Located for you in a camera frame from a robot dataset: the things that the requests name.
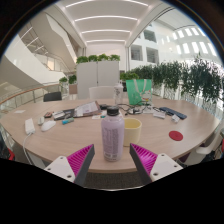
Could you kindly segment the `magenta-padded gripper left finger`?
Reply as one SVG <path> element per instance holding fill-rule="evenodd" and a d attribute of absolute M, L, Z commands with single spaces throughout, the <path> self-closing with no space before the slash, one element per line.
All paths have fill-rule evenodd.
<path fill-rule="evenodd" d="M 45 171 L 83 186 L 94 155 L 94 145 L 91 144 L 67 157 L 59 156 L 45 168 Z"/>

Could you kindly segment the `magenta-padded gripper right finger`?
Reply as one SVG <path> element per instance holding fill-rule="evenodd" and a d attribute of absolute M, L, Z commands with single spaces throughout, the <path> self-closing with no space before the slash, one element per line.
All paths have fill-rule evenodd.
<path fill-rule="evenodd" d="M 165 153 L 155 154 L 139 145 L 130 144 L 129 151 L 143 185 L 159 180 L 182 169 Z"/>

